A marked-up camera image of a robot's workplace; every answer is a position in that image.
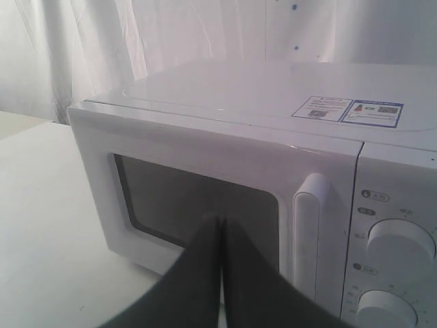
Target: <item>qr code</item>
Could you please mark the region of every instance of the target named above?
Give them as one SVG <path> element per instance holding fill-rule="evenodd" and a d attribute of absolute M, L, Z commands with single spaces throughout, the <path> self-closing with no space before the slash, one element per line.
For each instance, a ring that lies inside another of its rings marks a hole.
<path fill-rule="evenodd" d="M 313 110 L 313 111 L 310 111 L 308 115 L 316 117 L 316 118 L 324 118 L 327 113 L 328 113 L 327 111 L 316 111 L 316 110 Z"/>
<path fill-rule="evenodd" d="M 397 107 L 385 107 L 380 106 L 378 113 L 389 113 L 389 114 L 397 114 Z"/>

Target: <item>label sticker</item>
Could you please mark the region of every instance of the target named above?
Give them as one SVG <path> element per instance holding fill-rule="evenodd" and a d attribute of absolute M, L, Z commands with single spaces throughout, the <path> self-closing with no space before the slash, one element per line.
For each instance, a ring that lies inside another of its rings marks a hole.
<path fill-rule="evenodd" d="M 352 101 L 352 99 L 310 97 L 292 116 L 338 122 Z"/>
<path fill-rule="evenodd" d="M 403 107 L 396 102 L 355 100 L 341 122 L 395 128 Z"/>

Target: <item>white knob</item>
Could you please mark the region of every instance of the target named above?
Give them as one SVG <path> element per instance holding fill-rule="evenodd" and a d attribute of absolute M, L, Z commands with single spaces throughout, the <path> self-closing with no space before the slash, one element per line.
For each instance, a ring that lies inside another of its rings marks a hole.
<path fill-rule="evenodd" d="M 405 220 L 378 222 L 369 233 L 367 258 L 391 282 L 423 277 L 432 268 L 436 244 L 420 226 Z"/>
<path fill-rule="evenodd" d="M 410 304 L 382 290 L 365 292 L 356 315 L 360 328 L 414 328 L 417 323 Z"/>

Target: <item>white curtain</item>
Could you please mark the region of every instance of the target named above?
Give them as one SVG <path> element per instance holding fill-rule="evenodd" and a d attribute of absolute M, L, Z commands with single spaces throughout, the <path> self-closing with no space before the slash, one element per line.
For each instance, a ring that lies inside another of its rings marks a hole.
<path fill-rule="evenodd" d="M 2 0 L 0 110 L 66 107 L 196 59 L 437 64 L 435 0 Z"/>

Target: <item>microwave top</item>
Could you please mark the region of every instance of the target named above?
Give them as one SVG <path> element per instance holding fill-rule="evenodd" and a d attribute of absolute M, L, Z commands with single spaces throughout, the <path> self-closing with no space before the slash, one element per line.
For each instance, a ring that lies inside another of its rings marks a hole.
<path fill-rule="evenodd" d="M 198 61 L 77 108 L 135 119 L 158 111 L 437 151 L 433 66 Z"/>

